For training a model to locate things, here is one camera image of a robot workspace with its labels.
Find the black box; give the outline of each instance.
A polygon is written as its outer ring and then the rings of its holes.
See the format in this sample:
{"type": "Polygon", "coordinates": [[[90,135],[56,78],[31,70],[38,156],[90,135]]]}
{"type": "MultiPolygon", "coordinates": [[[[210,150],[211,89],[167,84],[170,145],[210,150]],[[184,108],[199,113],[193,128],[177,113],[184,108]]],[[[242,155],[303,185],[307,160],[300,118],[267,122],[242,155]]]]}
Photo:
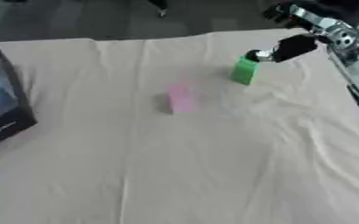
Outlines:
{"type": "Polygon", "coordinates": [[[0,142],[35,123],[17,73],[0,51],[0,142]]]}

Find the robotic arm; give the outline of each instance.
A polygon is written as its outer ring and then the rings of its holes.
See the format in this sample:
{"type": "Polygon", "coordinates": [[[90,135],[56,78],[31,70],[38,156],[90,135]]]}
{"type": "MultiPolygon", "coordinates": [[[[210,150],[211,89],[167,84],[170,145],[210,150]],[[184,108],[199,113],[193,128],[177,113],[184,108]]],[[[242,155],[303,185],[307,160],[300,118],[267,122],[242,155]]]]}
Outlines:
{"type": "Polygon", "coordinates": [[[287,29],[301,27],[307,33],[282,39],[270,50],[252,50],[246,58],[256,62],[282,62],[317,49],[318,41],[324,43],[330,59],[348,81],[348,90],[359,105],[359,19],[345,18],[356,10],[354,6],[353,10],[346,6],[341,5],[337,10],[336,6],[329,8],[320,2],[294,1],[270,7],[264,13],[266,18],[274,19],[276,23],[288,21],[287,29]]]}

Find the dark floor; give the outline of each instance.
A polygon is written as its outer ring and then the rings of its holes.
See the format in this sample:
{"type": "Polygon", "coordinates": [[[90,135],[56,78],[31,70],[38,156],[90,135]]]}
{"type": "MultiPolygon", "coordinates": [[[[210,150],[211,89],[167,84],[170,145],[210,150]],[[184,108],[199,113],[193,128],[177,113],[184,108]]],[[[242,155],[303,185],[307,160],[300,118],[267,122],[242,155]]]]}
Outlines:
{"type": "Polygon", "coordinates": [[[146,0],[0,0],[0,41],[154,39],[274,25],[260,17],[273,0],[169,0],[158,18],[146,0]]]}

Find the block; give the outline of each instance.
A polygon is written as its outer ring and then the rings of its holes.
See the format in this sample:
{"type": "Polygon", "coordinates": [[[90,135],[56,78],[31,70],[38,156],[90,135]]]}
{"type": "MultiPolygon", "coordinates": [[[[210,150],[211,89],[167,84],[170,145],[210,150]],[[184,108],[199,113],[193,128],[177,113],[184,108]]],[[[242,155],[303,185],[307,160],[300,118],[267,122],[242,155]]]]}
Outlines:
{"type": "Polygon", "coordinates": [[[249,85],[258,70],[258,63],[241,57],[231,74],[231,80],[249,85]]]}
{"type": "Polygon", "coordinates": [[[186,83],[173,84],[168,89],[169,101],[174,114],[190,112],[194,108],[194,99],[186,83]]]}

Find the cloth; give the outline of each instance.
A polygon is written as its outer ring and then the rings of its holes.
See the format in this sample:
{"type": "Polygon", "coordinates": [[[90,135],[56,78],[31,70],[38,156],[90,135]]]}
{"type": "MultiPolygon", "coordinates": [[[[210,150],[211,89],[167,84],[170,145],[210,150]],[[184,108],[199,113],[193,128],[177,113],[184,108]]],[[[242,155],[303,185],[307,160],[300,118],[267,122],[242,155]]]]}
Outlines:
{"type": "Polygon", "coordinates": [[[359,108],[325,49],[229,79],[296,33],[0,43],[39,121],[0,143],[0,224],[359,223],[359,108]],[[195,108],[166,113],[182,81],[195,108]]]}

